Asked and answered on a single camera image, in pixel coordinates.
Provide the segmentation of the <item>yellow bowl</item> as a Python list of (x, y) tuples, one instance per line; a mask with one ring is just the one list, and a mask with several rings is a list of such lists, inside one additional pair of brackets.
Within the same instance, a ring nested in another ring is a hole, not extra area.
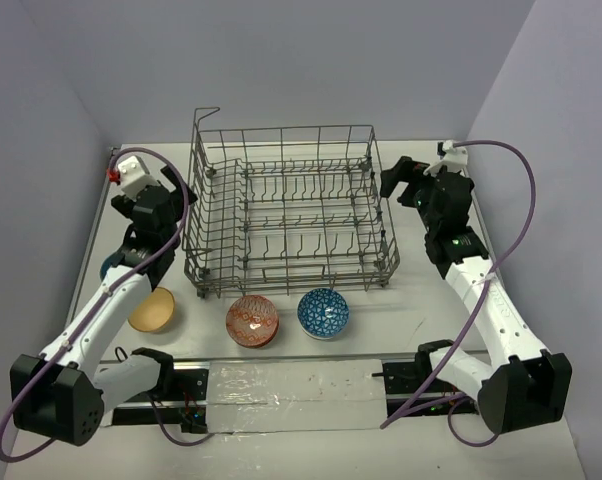
[(157, 287), (129, 316), (128, 324), (141, 333), (157, 333), (170, 323), (175, 310), (172, 292)]

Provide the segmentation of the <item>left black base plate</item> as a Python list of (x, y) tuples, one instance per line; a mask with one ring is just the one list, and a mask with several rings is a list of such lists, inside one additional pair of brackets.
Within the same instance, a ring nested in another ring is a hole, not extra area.
[(152, 399), (165, 427), (175, 426), (180, 433), (207, 434), (209, 372), (209, 363), (176, 362), (166, 391), (131, 397), (112, 411), (111, 425), (157, 426)]

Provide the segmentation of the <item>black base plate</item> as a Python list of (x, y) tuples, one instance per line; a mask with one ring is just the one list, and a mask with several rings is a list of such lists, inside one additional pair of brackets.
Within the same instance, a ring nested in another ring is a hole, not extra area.
[[(384, 386), (387, 416), (391, 416), (405, 403), (422, 383), (417, 375), (417, 367), (414, 361), (384, 361), (381, 370), (372, 373), (371, 377), (379, 379)], [(453, 396), (457, 393), (459, 393), (459, 390), (450, 383), (434, 380), (415, 401), (413, 408), (440, 398), (445, 398), (446, 402), (418, 409), (416, 412), (407, 413), (407, 416), (447, 415), (457, 403), (457, 400), (453, 399)]]
[(176, 362), (166, 391), (131, 397), (112, 411), (111, 425), (157, 426), (152, 399), (165, 427), (175, 426), (180, 433), (207, 434), (209, 372), (209, 363)]

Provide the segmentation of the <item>blue patterned bowl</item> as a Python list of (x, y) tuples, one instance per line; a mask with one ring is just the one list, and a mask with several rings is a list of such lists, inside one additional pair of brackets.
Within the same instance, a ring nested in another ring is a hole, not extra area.
[(318, 340), (329, 340), (338, 336), (348, 325), (350, 310), (340, 293), (317, 288), (301, 298), (297, 305), (297, 318), (307, 335)]

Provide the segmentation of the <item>plain blue bowl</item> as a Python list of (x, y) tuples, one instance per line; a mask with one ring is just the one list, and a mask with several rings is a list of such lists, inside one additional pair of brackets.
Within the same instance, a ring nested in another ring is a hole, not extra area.
[(101, 281), (105, 279), (107, 272), (111, 267), (116, 267), (119, 265), (123, 257), (124, 255), (121, 252), (115, 251), (102, 262), (99, 270), (99, 278)]

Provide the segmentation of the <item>red patterned bowl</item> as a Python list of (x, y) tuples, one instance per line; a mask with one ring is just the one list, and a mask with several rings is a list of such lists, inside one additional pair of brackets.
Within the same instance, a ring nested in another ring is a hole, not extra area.
[(225, 326), (230, 338), (246, 348), (270, 343), (279, 329), (279, 314), (272, 301), (260, 295), (246, 295), (229, 308)]

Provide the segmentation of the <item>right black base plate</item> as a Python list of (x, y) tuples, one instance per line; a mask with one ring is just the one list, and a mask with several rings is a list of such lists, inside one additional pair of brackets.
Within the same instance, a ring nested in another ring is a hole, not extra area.
[[(384, 386), (387, 416), (391, 416), (405, 403), (422, 383), (417, 375), (417, 367), (414, 361), (384, 361), (381, 370), (372, 373), (371, 377), (379, 379)], [(457, 393), (459, 393), (459, 390), (450, 383), (434, 380), (415, 401), (413, 408), (440, 398), (445, 398), (446, 402), (418, 409), (416, 412), (407, 413), (407, 416), (447, 415), (457, 403), (457, 400), (453, 399), (453, 396)]]

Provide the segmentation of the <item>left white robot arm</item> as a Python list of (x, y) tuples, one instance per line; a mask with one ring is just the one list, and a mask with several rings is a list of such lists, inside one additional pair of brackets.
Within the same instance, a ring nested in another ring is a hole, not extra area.
[(110, 170), (122, 192), (112, 206), (129, 220), (123, 242), (98, 291), (62, 333), (10, 369), (12, 404), (3, 418), (48, 442), (81, 446), (103, 416), (137, 394), (157, 399), (176, 386), (171, 355), (141, 347), (109, 369), (99, 364), (123, 324), (156, 290), (172, 266), (196, 196), (178, 171), (161, 170), (168, 190), (132, 156)]

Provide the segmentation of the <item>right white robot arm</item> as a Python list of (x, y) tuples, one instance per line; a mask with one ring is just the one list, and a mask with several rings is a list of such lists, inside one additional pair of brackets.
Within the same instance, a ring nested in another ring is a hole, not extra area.
[(494, 434), (559, 421), (572, 366), (532, 332), (496, 276), (486, 246), (469, 224), (473, 181), (445, 167), (432, 173), (428, 164), (403, 156), (382, 172), (381, 197), (389, 197), (399, 183), (406, 185), (399, 203), (417, 210), (426, 254), (467, 308), (490, 358), (483, 362), (465, 353), (459, 341), (422, 344), (415, 355), (419, 389), (436, 391), (449, 383), (477, 403)]

